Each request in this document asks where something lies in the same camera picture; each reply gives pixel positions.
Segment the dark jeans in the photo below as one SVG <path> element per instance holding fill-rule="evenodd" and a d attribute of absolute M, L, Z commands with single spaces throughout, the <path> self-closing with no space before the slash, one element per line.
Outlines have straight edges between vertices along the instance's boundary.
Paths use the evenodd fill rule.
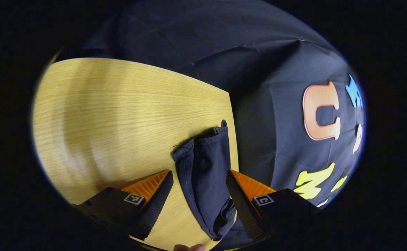
<path fill-rule="evenodd" d="M 188 207 L 213 241 L 226 236 L 235 222 L 236 208 L 226 185 L 231 169 L 229 129 L 205 130 L 172 152 L 179 183 Z"/>

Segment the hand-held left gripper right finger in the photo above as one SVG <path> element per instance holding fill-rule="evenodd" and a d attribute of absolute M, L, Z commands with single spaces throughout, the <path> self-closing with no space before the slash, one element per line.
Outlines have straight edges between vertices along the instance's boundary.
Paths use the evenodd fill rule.
<path fill-rule="evenodd" d="M 226 185 L 248 238 L 255 241 L 292 236 L 319 212 L 291 189 L 277 191 L 232 169 Z"/>

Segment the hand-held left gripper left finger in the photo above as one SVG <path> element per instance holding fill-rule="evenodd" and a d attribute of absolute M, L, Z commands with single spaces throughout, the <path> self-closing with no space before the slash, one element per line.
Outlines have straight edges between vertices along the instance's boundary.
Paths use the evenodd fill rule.
<path fill-rule="evenodd" d="M 110 230 L 145 240 L 173 187 L 171 170 L 150 175 L 119 190 L 108 187 L 73 207 Z"/>

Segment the black backdrop cloth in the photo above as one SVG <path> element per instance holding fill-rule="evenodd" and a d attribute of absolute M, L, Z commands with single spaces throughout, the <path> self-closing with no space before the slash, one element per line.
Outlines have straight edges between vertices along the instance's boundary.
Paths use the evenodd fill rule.
<path fill-rule="evenodd" d="M 361 156 L 356 74 L 315 30 L 262 0 L 135 0 L 77 57 L 149 64 L 230 94 L 239 171 L 325 207 Z"/>

